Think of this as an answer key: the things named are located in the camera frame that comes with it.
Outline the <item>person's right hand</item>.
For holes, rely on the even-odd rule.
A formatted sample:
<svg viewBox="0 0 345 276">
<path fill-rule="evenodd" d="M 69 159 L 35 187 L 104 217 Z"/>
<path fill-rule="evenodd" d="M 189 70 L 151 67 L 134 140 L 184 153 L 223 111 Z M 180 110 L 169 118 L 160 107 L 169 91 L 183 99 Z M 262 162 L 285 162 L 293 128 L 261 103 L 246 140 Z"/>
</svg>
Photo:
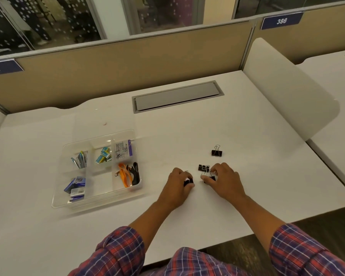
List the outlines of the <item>person's right hand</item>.
<svg viewBox="0 0 345 276">
<path fill-rule="evenodd" d="M 210 171 L 216 174 L 216 185 L 209 186 L 221 198 L 235 206 L 237 202 L 247 197 L 239 173 L 227 163 L 216 163 Z"/>
</svg>

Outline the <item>person's left hand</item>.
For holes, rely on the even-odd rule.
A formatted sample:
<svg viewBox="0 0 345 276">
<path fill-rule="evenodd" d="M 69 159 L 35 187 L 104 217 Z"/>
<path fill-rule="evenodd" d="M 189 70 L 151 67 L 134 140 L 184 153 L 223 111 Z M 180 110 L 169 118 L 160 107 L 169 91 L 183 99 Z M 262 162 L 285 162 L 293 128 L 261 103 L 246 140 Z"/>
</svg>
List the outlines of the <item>person's left hand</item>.
<svg viewBox="0 0 345 276">
<path fill-rule="evenodd" d="M 168 176 L 167 182 L 157 199 L 157 204 L 170 212 L 179 208 L 191 192 L 191 190 L 186 189 L 186 186 L 184 187 L 186 178 L 193 179 L 193 176 L 188 171 L 175 167 Z"/>
</svg>

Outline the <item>person's right forearm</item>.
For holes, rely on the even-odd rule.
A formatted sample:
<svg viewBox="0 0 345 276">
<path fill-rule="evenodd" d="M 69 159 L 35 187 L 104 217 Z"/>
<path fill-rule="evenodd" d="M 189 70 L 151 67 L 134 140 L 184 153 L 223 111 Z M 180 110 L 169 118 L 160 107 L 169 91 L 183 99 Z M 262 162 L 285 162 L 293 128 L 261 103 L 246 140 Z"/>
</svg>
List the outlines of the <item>person's right forearm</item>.
<svg viewBox="0 0 345 276">
<path fill-rule="evenodd" d="M 267 211 L 248 195 L 235 196 L 230 204 L 240 213 L 263 248 L 269 254 L 273 234 L 285 222 Z"/>
</svg>

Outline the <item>black plastic staple remover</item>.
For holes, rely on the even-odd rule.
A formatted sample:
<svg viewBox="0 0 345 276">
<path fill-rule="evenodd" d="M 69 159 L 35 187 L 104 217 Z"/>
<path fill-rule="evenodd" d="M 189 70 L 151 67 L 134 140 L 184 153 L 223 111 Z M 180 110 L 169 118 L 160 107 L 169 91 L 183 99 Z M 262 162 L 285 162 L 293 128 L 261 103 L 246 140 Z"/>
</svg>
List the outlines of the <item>black plastic staple remover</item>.
<svg viewBox="0 0 345 276">
<path fill-rule="evenodd" d="M 132 166 L 126 166 L 127 171 L 133 175 L 132 186 L 138 185 L 140 183 L 139 166 L 137 162 L 134 162 Z"/>
</svg>

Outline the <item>clear packet with white label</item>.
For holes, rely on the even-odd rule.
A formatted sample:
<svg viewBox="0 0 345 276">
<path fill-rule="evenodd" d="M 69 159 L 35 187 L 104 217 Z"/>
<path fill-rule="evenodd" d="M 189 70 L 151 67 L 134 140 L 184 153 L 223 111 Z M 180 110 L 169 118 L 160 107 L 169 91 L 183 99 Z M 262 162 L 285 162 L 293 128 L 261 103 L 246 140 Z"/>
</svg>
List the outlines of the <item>clear packet with white label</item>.
<svg viewBox="0 0 345 276">
<path fill-rule="evenodd" d="M 116 160 L 125 160 L 133 157 L 132 141 L 130 139 L 116 142 L 114 145 Z"/>
</svg>

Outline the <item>plaid red blue shirt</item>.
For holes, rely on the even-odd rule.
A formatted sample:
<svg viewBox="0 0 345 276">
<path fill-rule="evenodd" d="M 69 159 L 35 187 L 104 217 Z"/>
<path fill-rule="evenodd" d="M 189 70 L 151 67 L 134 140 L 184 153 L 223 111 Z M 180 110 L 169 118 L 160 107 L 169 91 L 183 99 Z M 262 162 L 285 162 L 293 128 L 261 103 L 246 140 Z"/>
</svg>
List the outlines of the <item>plaid red blue shirt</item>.
<svg viewBox="0 0 345 276">
<path fill-rule="evenodd" d="M 139 276 L 145 246 L 140 234 L 123 226 L 106 236 L 95 252 L 68 276 Z M 279 227 L 271 237 L 270 261 L 279 276 L 345 276 L 345 262 L 294 224 Z M 249 276 L 235 265 L 189 247 L 175 252 L 158 276 Z"/>
</svg>

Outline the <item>clear plastic organizer tray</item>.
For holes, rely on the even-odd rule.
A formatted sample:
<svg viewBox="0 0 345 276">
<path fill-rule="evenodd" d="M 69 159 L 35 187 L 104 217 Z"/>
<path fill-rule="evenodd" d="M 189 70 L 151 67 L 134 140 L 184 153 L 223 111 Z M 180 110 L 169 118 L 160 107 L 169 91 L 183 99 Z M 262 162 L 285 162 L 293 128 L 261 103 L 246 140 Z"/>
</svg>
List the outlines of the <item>clear plastic organizer tray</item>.
<svg viewBox="0 0 345 276">
<path fill-rule="evenodd" d="M 115 143 L 128 139 L 132 141 L 133 157 L 116 160 Z M 103 147 L 110 147 L 112 160 L 98 164 L 96 159 L 101 155 Z M 80 151 L 88 151 L 87 167 L 83 169 L 77 169 L 71 161 L 71 157 Z M 64 145 L 54 184 L 52 208 L 82 211 L 143 195 L 145 191 L 142 189 L 142 176 L 140 175 L 140 183 L 132 186 L 133 175 L 126 169 L 127 165 L 132 166 L 134 162 L 138 162 L 137 144 L 135 132 L 130 129 Z M 85 196 L 84 199 L 68 203 L 70 194 L 64 192 L 64 189 L 77 176 L 86 178 Z"/>
</svg>

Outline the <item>bundle of silver staple strips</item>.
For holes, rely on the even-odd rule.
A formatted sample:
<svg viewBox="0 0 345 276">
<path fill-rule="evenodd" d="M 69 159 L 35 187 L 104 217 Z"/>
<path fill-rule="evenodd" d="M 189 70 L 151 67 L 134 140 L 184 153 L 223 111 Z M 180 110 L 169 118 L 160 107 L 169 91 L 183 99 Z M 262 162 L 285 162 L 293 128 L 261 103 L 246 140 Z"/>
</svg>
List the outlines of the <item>bundle of silver staple strips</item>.
<svg viewBox="0 0 345 276">
<path fill-rule="evenodd" d="M 87 167 L 88 151 L 80 151 L 74 157 L 71 157 L 71 161 L 77 167 L 77 169 L 83 169 Z"/>
</svg>

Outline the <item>white and blue box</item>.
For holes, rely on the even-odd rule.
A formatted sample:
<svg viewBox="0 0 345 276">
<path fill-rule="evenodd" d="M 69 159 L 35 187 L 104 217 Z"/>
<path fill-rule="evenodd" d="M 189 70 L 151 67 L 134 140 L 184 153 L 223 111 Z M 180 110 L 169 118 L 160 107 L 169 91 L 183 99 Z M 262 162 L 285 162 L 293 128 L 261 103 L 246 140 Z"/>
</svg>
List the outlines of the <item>white and blue box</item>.
<svg viewBox="0 0 345 276">
<path fill-rule="evenodd" d="M 70 192 L 70 198 L 68 203 L 72 203 L 81 199 L 84 199 L 85 187 L 74 188 Z"/>
</svg>

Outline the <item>dark blue staple box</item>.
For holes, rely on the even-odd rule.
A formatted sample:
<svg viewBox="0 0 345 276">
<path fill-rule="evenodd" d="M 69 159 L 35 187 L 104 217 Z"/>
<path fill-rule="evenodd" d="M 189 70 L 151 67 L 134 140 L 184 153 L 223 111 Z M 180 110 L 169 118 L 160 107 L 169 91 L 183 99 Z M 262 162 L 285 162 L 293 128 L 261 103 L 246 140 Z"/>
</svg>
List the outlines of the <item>dark blue staple box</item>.
<svg viewBox="0 0 345 276">
<path fill-rule="evenodd" d="M 71 180 L 71 182 L 65 187 L 64 192 L 70 194 L 73 189 L 82 188 L 86 185 L 86 178 L 83 176 L 77 176 Z"/>
</svg>

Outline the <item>white curved desk divider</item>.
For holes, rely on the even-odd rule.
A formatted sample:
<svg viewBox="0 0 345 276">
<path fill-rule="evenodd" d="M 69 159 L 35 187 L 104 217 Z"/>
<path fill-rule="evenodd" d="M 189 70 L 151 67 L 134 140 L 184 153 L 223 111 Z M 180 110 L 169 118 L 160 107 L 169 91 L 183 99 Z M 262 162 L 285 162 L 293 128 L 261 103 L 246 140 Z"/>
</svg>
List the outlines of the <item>white curved desk divider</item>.
<svg viewBox="0 0 345 276">
<path fill-rule="evenodd" d="M 340 113 L 333 95 L 263 38 L 253 41 L 243 72 L 304 141 Z"/>
</svg>

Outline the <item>beige partition panel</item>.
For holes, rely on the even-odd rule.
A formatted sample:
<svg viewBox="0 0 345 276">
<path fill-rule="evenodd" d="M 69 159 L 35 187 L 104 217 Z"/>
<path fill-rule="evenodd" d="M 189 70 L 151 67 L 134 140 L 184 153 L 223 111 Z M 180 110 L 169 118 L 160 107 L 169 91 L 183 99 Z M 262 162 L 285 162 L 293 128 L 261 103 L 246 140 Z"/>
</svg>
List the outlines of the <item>beige partition panel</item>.
<svg viewBox="0 0 345 276">
<path fill-rule="evenodd" d="M 257 38 L 263 38 L 294 64 L 345 51 L 345 3 L 306 10 L 295 25 L 261 30 L 263 20 L 258 18 L 247 55 Z"/>
<path fill-rule="evenodd" d="M 90 99 L 237 71 L 254 20 L 158 32 L 124 41 L 15 56 L 24 69 L 0 75 L 10 113 L 71 108 Z"/>
</svg>

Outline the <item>neighbouring white desk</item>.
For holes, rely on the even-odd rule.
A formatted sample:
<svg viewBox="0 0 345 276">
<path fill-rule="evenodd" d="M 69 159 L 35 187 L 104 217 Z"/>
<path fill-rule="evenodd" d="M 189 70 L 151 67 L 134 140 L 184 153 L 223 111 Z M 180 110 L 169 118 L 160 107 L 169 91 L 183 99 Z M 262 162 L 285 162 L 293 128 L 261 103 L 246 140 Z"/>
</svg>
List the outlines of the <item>neighbouring white desk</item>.
<svg viewBox="0 0 345 276">
<path fill-rule="evenodd" d="M 345 51 L 319 55 L 297 65 L 340 104 L 340 112 L 308 145 L 345 185 Z"/>
</svg>

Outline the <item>blue number sign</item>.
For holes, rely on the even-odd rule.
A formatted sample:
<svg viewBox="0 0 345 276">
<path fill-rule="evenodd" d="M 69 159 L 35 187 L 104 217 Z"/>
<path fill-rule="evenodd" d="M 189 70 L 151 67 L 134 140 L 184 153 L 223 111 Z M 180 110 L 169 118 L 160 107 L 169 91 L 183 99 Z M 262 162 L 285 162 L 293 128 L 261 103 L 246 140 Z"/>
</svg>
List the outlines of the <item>blue number sign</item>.
<svg viewBox="0 0 345 276">
<path fill-rule="evenodd" d="M 0 75 L 22 72 L 24 69 L 15 59 L 0 61 Z"/>
<path fill-rule="evenodd" d="M 297 25 L 300 23 L 304 12 L 288 13 L 283 15 L 276 15 L 265 17 L 263 19 L 260 30 L 274 29 L 277 27 L 286 27 Z"/>
</svg>

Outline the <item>glass wall with dotted film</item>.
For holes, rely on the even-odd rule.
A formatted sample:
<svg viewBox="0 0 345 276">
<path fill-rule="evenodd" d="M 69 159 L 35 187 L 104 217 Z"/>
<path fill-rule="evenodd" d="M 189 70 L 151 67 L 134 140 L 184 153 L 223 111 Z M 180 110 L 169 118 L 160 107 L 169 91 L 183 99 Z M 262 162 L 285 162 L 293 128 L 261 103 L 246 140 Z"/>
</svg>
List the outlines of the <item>glass wall with dotted film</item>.
<svg viewBox="0 0 345 276">
<path fill-rule="evenodd" d="M 345 0 L 0 0 L 0 56 L 339 2 Z"/>
</svg>

